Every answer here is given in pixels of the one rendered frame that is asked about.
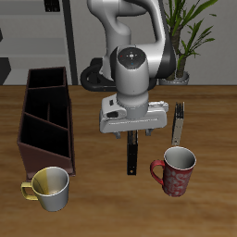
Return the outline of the dark brown desk caddy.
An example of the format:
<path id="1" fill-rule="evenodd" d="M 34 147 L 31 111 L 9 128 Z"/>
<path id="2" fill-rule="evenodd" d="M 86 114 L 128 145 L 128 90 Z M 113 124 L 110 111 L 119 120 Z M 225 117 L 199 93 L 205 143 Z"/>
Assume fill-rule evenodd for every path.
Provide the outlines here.
<path id="1" fill-rule="evenodd" d="M 18 146 L 27 181 L 47 167 L 76 174 L 72 108 L 64 67 L 29 71 Z"/>

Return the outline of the white and yellow mug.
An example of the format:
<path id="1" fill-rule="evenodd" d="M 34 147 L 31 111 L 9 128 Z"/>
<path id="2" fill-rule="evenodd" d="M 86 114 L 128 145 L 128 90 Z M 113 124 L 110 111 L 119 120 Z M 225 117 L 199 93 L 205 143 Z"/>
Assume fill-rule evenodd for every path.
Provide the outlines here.
<path id="1" fill-rule="evenodd" d="M 26 200 L 39 201 L 49 212 L 62 209 L 69 199 L 69 175 L 59 167 L 39 170 L 31 182 L 23 182 L 20 190 Z"/>

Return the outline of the green pot plant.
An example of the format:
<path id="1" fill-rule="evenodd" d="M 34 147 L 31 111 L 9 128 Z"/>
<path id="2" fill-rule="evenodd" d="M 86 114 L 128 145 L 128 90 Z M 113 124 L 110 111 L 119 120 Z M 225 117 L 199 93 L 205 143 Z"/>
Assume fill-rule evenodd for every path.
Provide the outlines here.
<path id="1" fill-rule="evenodd" d="M 166 19 L 168 32 L 173 48 L 176 53 L 177 66 L 175 71 L 165 79 L 159 79 L 160 85 L 187 85 L 190 74 L 185 71 L 186 60 L 189 56 L 196 57 L 196 49 L 202 44 L 213 42 L 214 38 L 209 38 L 212 26 L 198 33 L 203 20 L 190 22 L 200 13 L 210 6 L 213 6 L 218 0 L 206 0 L 204 3 L 197 0 L 190 9 L 186 7 L 187 0 L 167 0 L 168 12 Z"/>

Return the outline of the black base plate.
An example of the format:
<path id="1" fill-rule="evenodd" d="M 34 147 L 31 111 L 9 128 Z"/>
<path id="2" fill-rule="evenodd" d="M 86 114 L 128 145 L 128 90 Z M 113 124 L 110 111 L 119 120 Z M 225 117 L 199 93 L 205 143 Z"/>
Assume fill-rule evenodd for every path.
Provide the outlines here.
<path id="1" fill-rule="evenodd" d="M 114 81 L 108 80 L 99 73 L 103 66 L 103 58 L 96 57 L 91 60 L 90 66 L 81 73 L 81 85 L 91 92 L 115 92 Z"/>

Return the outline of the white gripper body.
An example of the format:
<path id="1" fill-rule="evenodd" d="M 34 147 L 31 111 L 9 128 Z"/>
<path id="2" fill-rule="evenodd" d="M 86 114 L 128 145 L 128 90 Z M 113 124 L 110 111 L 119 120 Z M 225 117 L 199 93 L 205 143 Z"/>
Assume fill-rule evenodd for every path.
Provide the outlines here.
<path id="1" fill-rule="evenodd" d="M 137 119 L 108 119 L 100 115 L 100 132 L 138 131 L 164 128 L 167 125 L 168 103 L 149 102 L 144 117 Z"/>

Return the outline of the red patterned mug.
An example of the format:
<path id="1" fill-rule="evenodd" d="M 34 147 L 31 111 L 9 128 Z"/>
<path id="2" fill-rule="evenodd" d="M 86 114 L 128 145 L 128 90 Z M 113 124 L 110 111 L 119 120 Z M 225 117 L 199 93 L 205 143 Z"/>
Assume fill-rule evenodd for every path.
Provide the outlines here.
<path id="1" fill-rule="evenodd" d="M 186 192 L 195 164 L 196 157 L 192 151 L 185 147 L 174 146 L 165 152 L 163 160 L 151 163 L 150 172 L 167 195 L 179 197 Z M 163 178 L 154 173 L 154 168 L 157 166 L 163 169 Z"/>

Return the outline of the grey and black book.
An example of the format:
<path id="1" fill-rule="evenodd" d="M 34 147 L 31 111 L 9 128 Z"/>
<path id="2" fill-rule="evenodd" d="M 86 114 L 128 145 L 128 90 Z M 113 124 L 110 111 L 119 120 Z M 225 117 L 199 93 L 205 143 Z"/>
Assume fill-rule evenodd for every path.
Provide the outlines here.
<path id="1" fill-rule="evenodd" d="M 181 141 L 181 132 L 184 121 L 184 103 L 175 105 L 175 112 L 172 125 L 172 145 L 179 145 Z"/>

